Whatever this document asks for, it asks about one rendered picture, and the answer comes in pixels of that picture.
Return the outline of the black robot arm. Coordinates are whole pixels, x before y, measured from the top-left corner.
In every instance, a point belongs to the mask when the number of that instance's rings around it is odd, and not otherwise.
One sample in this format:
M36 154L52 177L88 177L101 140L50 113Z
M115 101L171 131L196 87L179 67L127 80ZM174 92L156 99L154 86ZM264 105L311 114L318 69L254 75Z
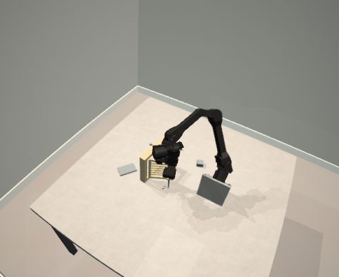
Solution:
M226 145L223 137L221 123L223 121L222 112L218 109L203 109L196 108L185 120L177 126L168 129L165 132L165 137L160 145L153 145L152 155L156 164L167 163L167 155L175 158L179 156L179 149L184 148L182 142L177 142L183 133L202 116L207 117L212 126L214 139L216 143L217 155L215 155L216 167L213 178L224 183L228 174L233 172L232 161L227 153ZM177 143L176 143L177 142Z

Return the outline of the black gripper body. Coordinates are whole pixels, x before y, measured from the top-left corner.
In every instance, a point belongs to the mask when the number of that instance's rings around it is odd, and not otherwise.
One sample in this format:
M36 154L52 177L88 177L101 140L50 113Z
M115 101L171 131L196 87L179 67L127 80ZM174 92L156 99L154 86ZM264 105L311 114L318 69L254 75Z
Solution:
M180 151L179 151L179 156L180 156ZM175 176L176 176L176 167L177 166L177 162L178 162L178 157L175 157L175 158L172 158L172 157L169 157L167 155L166 159L167 159L167 169L164 169L163 171L163 178L168 178L168 179L175 179Z

